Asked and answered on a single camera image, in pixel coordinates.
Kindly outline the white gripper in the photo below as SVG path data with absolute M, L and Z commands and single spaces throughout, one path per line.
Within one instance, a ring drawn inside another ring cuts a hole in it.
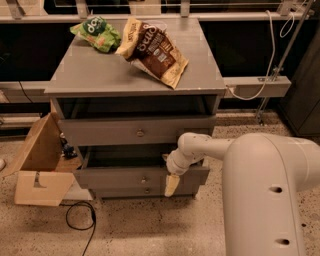
M 170 154 L 162 154 L 162 159 L 166 162 L 167 169 L 171 173 L 166 177 L 164 195 L 171 197 L 179 185 L 179 176 L 188 171 L 191 165 L 191 157 L 185 155 L 180 149 L 176 149 Z

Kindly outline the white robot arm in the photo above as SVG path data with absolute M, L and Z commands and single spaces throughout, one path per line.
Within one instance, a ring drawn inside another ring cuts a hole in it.
M 236 139 L 185 133 L 166 158 L 167 197 L 204 157 L 223 162 L 226 256 L 306 256 L 296 196 L 320 184 L 319 145 L 266 133 Z

